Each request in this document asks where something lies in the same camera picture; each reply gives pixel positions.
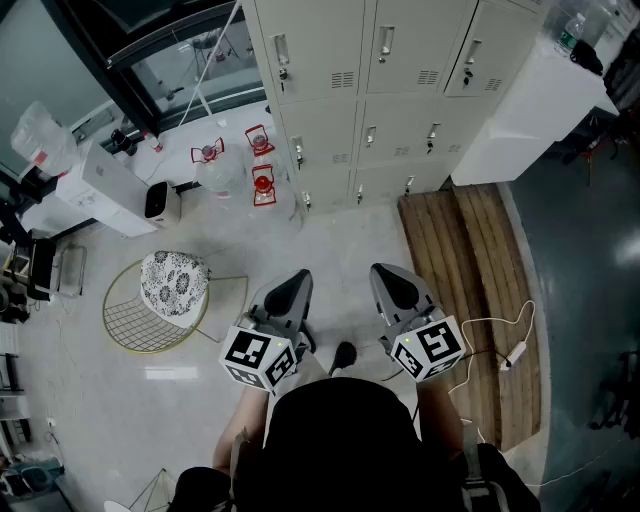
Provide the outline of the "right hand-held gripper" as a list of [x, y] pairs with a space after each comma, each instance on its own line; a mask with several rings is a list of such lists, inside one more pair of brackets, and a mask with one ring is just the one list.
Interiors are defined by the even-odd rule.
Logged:
[[452, 369], [465, 355], [465, 341], [454, 316], [426, 309], [433, 298], [426, 282], [402, 267], [380, 263], [370, 281], [385, 322], [379, 339], [385, 353], [416, 383]]

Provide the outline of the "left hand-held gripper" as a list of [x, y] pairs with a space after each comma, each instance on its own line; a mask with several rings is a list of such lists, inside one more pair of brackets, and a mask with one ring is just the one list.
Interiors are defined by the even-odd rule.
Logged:
[[316, 344], [305, 318], [313, 290], [309, 270], [276, 277], [257, 290], [224, 338], [219, 362], [236, 382], [275, 393]]

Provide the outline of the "grey metal locker door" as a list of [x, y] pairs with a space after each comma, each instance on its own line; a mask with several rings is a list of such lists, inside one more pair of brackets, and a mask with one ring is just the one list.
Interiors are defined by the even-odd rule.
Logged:
[[352, 162], [357, 101], [320, 99], [280, 108], [296, 177], [311, 187], [345, 191]]

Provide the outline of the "beige metal locker cabinet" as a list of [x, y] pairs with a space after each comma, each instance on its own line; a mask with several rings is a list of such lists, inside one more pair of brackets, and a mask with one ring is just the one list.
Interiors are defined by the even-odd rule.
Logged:
[[[298, 205], [314, 215], [440, 189], [521, 68], [549, 0], [241, 5]], [[285, 94], [281, 67], [289, 74]], [[474, 74], [467, 91], [465, 67]], [[280, 108], [338, 98], [357, 101], [347, 188], [305, 186]], [[434, 148], [427, 155], [429, 140]]]

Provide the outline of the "person's right forearm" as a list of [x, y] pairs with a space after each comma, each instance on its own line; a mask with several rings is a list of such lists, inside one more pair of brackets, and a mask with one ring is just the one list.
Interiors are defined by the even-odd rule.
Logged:
[[453, 460], [464, 449], [461, 418], [441, 378], [416, 386], [422, 443], [439, 457]]

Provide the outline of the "person's left forearm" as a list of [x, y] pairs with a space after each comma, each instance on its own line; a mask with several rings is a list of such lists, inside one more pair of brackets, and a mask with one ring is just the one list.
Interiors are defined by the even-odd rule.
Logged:
[[253, 451], [262, 448], [265, 438], [269, 393], [245, 387], [227, 426], [213, 452], [212, 468], [230, 473], [234, 441], [242, 435]]

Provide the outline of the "wooden plank platform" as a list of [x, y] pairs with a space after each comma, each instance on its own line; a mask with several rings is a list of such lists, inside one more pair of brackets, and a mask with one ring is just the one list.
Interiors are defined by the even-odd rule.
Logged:
[[[413, 194], [398, 202], [415, 272], [465, 334], [462, 362], [444, 375], [460, 415], [508, 451], [542, 422], [535, 304], [514, 223], [495, 185]], [[505, 372], [511, 350], [527, 348]]]

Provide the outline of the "person's black shoe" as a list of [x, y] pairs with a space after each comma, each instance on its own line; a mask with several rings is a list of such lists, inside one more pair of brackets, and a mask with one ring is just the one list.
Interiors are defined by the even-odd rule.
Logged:
[[328, 375], [334, 377], [338, 371], [342, 371], [352, 366], [357, 359], [357, 351], [355, 346], [347, 341], [341, 342], [335, 351], [334, 359]]

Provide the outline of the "black white floral cushion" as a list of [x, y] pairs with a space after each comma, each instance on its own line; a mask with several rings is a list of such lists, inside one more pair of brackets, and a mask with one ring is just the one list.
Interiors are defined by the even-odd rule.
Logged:
[[187, 329], [205, 308], [211, 271], [199, 257], [156, 251], [141, 262], [140, 294], [144, 304], [173, 326]]

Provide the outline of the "white power strip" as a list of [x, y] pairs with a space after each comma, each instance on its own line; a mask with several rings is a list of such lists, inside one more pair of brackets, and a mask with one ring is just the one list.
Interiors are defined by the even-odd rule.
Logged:
[[520, 341], [506, 356], [506, 358], [500, 364], [499, 369], [502, 372], [508, 371], [513, 364], [520, 358], [520, 356], [525, 352], [527, 348], [527, 344], [525, 341]]

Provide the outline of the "person's black shirt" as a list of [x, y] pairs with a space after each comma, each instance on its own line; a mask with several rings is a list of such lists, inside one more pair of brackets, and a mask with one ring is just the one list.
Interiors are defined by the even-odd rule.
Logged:
[[168, 512], [541, 512], [492, 445], [468, 441], [453, 460], [421, 440], [386, 387], [330, 378], [269, 399], [261, 449], [234, 441], [229, 474], [192, 467]]

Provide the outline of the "small white black device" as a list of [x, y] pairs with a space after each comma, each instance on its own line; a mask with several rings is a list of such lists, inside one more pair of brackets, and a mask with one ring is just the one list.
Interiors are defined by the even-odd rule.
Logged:
[[159, 227], [177, 225], [181, 219], [181, 198], [166, 181], [152, 185], [146, 195], [145, 217]]

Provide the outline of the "white water dispenser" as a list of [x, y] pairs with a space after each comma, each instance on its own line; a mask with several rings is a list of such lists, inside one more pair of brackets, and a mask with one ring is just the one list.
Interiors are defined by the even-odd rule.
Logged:
[[99, 143], [80, 149], [80, 160], [58, 179], [55, 195], [129, 238], [158, 229], [145, 217], [149, 186]]

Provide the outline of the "white counter block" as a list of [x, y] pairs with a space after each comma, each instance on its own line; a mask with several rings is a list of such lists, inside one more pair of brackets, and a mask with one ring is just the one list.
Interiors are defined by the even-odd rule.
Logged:
[[509, 182], [595, 107], [619, 111], [601, 77], [539, 36], [516, 78], [451, 174], [456, 186]]

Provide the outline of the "black thermos flask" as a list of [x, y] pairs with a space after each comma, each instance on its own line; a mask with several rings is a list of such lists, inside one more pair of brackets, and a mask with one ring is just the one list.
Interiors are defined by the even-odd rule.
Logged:
[[115, 129], [111, 133], [111, 140], [119, 148], [120, 151], [126, 153], [128, 156], [133, 156], [136, 154], [136, 144], [121, 130]]

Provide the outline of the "black metal folding chair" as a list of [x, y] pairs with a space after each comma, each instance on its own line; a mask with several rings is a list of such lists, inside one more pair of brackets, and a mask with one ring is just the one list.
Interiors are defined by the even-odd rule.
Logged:
[[[62, 267], [65, 254], [69, 251], [81, 252], [79, 277], [77, 289], [71, 293], [61, 291]], [[36, 301], [49, 301], [52, 295], [59, 295], [67, 299], [76, 299], [83, 293], [84, 273], [86, 268], [88, 251], [82, 245], [68, 245], [60, 255], [58, 264], [55, 264], [57, 243], [50, 238], [37, 238], [29, 251], [29, 270], [27, 275], [27, 297]]]

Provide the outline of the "black bag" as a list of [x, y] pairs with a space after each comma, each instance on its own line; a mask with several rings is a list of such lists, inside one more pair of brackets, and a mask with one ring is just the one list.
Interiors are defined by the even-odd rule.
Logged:
[[576, 42], [571, 51], [570, 59], [573, 63], [578, 64], [597, 76], [603, 75], [604, 67], [596, 51], [582, 39]]

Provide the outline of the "green label water bottle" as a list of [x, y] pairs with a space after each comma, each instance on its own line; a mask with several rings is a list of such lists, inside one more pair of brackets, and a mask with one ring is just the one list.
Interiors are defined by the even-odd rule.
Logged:
[[555, 48], [562, 54], [570, 56], [577, 42], [582, 38], [586, 18], [578, 12], [563, 27], [555, 42]]

